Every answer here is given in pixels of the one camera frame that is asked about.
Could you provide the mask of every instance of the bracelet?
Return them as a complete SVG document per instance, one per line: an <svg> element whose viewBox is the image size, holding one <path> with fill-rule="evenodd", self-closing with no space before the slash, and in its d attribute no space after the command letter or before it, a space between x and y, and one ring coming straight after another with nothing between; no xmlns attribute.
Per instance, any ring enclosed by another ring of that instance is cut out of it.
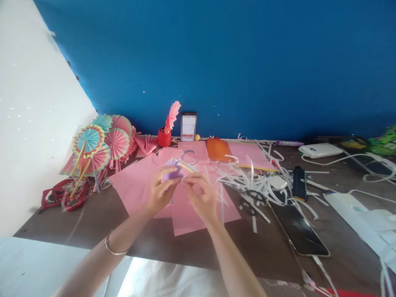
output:
<svg viewBox="0 0 396 297"><path fill-rule="evenodd" d="M115 253L115 252L113 252L113 251L108 247L108 245L107 245L107 244L108 244L108 237L110 236L110 234L111 234L113 231L114 231L114 230L111 230L110 233L108 234L108 236L106 237L106 241L104 242L104 245L105 245L106 249L107 249L112 255L114 255L114 256L125 255L125 254L129 251L129 249L126 250L125 252Z"/></svg>
<svg viewBox="0 0 396 297"><path fill-rule="evenodd" d="M191 163L184 161L184 160L183 160L183 155L184 155L185 153L194 153L194 154L197 156L196 160L195 160L194 162L191 162ZM187 164L187 165L193 165L193 164L195 164L195 163L198 161L198 154L197 154L196 152L192 151L192 150L184 151L184 152L180 155L180 161L182 161L184 164Z"/></svg>

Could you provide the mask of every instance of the purple marker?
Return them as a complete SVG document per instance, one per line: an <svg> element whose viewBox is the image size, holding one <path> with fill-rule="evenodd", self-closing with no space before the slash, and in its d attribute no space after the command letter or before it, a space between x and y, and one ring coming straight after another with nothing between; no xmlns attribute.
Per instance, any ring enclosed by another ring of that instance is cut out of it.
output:
<svg viewBox="0 0 396 297"><path fill-rule="evenodd" d="M283 141L283 140L277 140L275 142L276 145L283 145L283 146L303 146L303 142L298 142L298 141Z"/></svg>

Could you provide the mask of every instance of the table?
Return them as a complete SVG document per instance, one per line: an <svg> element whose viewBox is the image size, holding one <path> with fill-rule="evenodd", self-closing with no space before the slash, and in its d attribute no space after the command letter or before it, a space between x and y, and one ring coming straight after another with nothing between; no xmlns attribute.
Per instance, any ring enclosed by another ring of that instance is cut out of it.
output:
<svg viewBox="0 0 396 297"><path fill-rule="evenodd" d="M395 186L387 182L365 183L363 172L358 172L344 162L321 166L301 160L297 148L277 146L285 157L282 166L292 170L302 166L305 170L330 171L330 174L307 174L308 178L333 190L346 193L359 189L392 199ZM327 163L339 156L317 159ZM225 187L239 210L239 194ZM322 193L307 185L308 190ZM395 203L354 193L369 209L382 208L396 213ZM363 242L357 233L331 207L310 197L309 205L318 213L312 220L315 231L331 253L321 261L339 290L363 294L380 294L380 262L378 256ZM257 234L253 233L252 218L240 210L242 219L225 224L236 246L257 277L303 283L301 267L317 285L329 288L326 278L310 257L294 256L294 253L269 209L264 209L271 224L257 218ZM60 207L36 212L15 234L16 237L92 249L110 230L128 218L117 192L113 187L89 197L84 205L72 212L62 213ZM155 259L164 262L219 269L215 250L206 229L174 237L171 219L151 220L136 238L127 253L130 256ZM396 283L396 276L391 272Z"/></svg>

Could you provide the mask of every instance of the red pencil holder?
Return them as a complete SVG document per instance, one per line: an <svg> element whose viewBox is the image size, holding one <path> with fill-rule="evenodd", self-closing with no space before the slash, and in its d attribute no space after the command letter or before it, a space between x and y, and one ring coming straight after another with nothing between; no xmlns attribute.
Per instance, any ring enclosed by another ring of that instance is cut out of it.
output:
<svg viewBox="0 0 396 297"><path fill-rule="evenodd" d="M158 130L158 144L162 147L167 147L170 145L171 142L172 131L169 131L169 133L165 133L161 130L164 131L165 127L162 127Z"/></svg>

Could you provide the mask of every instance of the smartphone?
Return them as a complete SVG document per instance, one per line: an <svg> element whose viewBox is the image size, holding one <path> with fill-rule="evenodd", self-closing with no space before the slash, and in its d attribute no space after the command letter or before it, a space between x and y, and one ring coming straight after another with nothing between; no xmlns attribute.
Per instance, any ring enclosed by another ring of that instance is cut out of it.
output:
<svg viewBox="0 0 396 297"><path fill-rule="evenodd" d="M194 141L197 128L197 113L181 113L181 141Z"/></svg>
<svg viewBox="0 0 396 297"><path fill-rule="evenodd" d="M284 194L279 191L274 191L274 194L280 201L285 201L286 197ZM292 201L288 201L288 205L285 206L279 206L273 202L269 203L278 218L278 223L297 253L302 256L330 257L329 250L298 211L297 207L292 204Z"/></svg>

